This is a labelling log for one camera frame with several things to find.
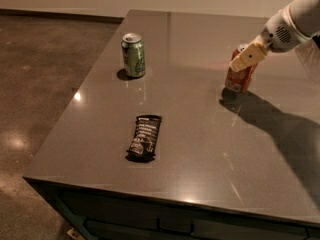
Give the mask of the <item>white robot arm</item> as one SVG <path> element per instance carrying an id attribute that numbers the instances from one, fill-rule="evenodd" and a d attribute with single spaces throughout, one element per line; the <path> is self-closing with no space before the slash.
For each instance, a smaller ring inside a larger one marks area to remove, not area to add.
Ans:
<path id="1" fill-rule="evenodd" d="M 269 52 L 283 53 L 311 40 L 320 31 L 320 0 L 294 0 L 264 25 L 261 33 L 230 62 L 239 72 L 264 60 Z"/>

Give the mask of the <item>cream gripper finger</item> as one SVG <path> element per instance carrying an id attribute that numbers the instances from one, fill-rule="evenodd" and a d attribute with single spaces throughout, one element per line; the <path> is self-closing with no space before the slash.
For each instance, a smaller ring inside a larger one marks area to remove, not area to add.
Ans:
<path id="1" fill-rule="evenodd" d="M 243 51 L 236 55 L 230 62 L 234 72 L 242 71 L 266 58 L 268 50 L 261 42 L 252 41 Z"/>

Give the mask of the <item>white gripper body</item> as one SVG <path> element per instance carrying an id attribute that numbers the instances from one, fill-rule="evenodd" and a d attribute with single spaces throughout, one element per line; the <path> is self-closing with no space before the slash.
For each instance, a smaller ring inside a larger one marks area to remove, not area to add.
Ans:
<path id="1" fill-rule="evenodd" d="M 264 47 L 274 53 L 287 52 L 309 41 L 312 9 L 288 5 L 279 10 L 265 24 L 261 38 Z"/>

